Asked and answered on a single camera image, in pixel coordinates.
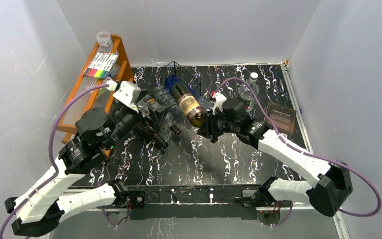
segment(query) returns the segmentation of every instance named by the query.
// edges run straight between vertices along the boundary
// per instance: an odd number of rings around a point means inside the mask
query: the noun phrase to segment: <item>table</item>
[[[251,72],[259,74],[259,99],[266,108],[269,101],[293,108],[281,65],[223,65],[186,67],[201,80],[202,96],[229,77],[248,79]],[[133,68],[137,84],[157,73],[158,67]],[[227,84],[223,93],[229,98],[237,97],[237,85]],[[257,107],[251,114],[263,119]],[[302,180],[292,169],[266,153],[256,151],[232,135],[225,134],[212,144],[196,134],[196,128],[185,119],[175,118],[181,129],[174,136],[164,129],[161,136],[169,144],[165,150],[153,142],[145,143],[136,135],[129,134],[125,142],[115,146],[109,161],[93,169],[90,174],[76,182],[73,187],[95,187],[113,179],[121,179],[127,186],[197,186],[197,185],[254,185],[263,184],[275,175],[287,180]],[[295,121],[290,138],[305,147],[301,128]]]

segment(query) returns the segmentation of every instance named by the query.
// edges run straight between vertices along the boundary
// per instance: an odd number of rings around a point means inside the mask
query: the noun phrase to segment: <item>bottle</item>
[[[204,108],[197,102],[188,87],[184,83],[178,82],[170,90],[172,97],[187,116],[188,121],[194,127],[200,128],[204,123]]]
[[[247,83],[250,85],[251,89],[253,89],[254,93],[256,93],[256,95],[258,96],[260,88],[257,84],[257,78],[258,74],[252,72],[250,74],[250,80],[247,81]],[[246,106],[245,109],[247,110],[247,112],[250,112],[254,108],[254,105],[256,103],[256,99],[253,97],[251,91],[244,84],[241,84],[241,86],[238,88],[238,95],[239,101],[244,103]]]

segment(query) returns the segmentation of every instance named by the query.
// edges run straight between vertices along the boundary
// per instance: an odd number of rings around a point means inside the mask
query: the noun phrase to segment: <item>blue object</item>
[[[197,99],[199,97],[199,94],[193,89],[191,88],[187,83],[185,83],[184,81],[182,81],[179,77],[177,77],[176,75],[170,75],[168,77],[166,77],[165,79],[165,88],[169,91],[169,93],[171,92],[171,87],[178,83],[178,82],[182,82],[184,83],[188,90],[191,92],[191,94]]]

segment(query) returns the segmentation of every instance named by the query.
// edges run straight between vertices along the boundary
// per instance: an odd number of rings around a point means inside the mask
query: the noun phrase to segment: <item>brown bottle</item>
[[[188,121],[194,127],[200,128],[204,122],[204,108],[200,106],[188,87],[184,83],[178,82],[171,87],[171,94],[187,116]]]

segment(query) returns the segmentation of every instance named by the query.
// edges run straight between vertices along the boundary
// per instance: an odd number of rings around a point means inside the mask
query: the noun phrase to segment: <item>small plastic container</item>
[[[119,69],[120,69],[120,68],[121,68],[121,67],[120,67],[119,65],[114,64],[114,65],[112,66],[112,68],[110,69],[110,71],[109,71],[109,73],[108,73],[107,76],[111,77],[112,79],[115,79],[115,78],[116,78],[116,75],[119,73]]]
[[[107,31],[101,31],[96,35],[97,42],[101,47],[111,47],[113,45],[110,33]]]

